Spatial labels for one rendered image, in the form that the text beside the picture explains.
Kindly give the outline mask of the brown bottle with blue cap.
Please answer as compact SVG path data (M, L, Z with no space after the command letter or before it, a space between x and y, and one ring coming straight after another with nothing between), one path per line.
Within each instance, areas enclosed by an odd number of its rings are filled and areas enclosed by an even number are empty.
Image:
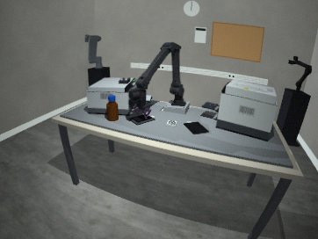
M107 119L109 121L116 121L119 119L118 103L115 102L115 96L108 96L108 104L106 104Z

